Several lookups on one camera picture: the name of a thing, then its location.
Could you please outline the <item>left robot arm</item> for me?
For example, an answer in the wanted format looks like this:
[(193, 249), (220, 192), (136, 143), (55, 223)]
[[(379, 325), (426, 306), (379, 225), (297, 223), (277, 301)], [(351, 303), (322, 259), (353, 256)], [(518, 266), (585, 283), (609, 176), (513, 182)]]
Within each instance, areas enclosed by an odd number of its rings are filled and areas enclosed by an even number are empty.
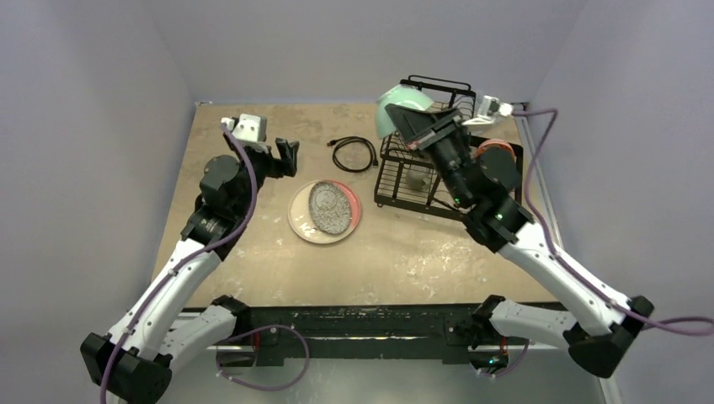
[(296, 175), (297, 141), (276, 139), (278, 157), (265, 144), (226, 143), (233, 153), (206, 163), (194, 212), (159, 275), (105, 334), (90, 333), (81, 344), (102, 403), (155, 403), (173, 376), (208, 347), (250, 336), (249, 309), (229, 296), (184, 325), (174, 324), (246, 230), (264, 180)]

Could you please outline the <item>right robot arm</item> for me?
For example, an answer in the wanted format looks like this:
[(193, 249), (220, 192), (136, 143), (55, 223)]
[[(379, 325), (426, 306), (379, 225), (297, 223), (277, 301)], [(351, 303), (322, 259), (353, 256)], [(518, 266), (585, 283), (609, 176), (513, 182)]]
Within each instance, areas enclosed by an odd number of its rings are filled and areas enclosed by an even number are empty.
[(429, 112), (387, 104), (384, 110), (406, 147), (432, 162), (465, 211), (462, 223), (470, 237), (516, 264), (562, 304), (554, 311), (492, 295), (473, 314), (473, 342), (502, 336), (544, 343), (567, 351), (591, 375), (611, 377), (653, 304), (612, 289), (553, 242), (530, 199), (511, 195), (522, 177), (509, 151), (472, 150), (471, 130), (515, 115), (514, 108), (491, 100), (469, 120), (458, 109)]

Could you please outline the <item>red floral bowl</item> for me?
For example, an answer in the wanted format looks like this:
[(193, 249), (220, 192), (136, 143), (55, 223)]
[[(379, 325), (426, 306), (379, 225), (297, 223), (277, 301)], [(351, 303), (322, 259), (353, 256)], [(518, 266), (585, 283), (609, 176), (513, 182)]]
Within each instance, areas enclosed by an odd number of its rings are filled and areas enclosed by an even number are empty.
[(502, 149), (505, 150), (509, 153), (509, 155), (516, 160), (517, 156), (515, 154), (514, 148), (511, 146), (510, 143), (507, 141), (501, 140), (501, 139), (488, 139), (481, 143), (476, 151), (475, 151), (475, 156), (479, 157), (481, 156), (484, 152), (486, 152), (489, 149)]

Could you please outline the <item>small grey mug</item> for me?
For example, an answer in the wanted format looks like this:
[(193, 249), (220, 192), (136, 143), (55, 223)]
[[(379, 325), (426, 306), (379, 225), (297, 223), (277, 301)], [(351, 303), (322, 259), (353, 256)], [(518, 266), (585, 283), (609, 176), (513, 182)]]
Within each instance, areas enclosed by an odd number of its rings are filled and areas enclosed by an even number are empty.
[(413, 191), (425, 191), (431, 186), (433, 171), (428, 167), (412, 165), (406, 173), (404, 183)]

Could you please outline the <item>grey speckled plate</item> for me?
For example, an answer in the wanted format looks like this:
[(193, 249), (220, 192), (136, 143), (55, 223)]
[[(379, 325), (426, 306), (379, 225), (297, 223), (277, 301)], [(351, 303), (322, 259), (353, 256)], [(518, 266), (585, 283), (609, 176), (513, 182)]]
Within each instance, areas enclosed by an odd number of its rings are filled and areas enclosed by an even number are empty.
[(350, 202), (342, 189), (331, 181), (320, 181), (312, 186), (308, 210), (316, 228), (329, 235), (342, 234), (350, 226)]

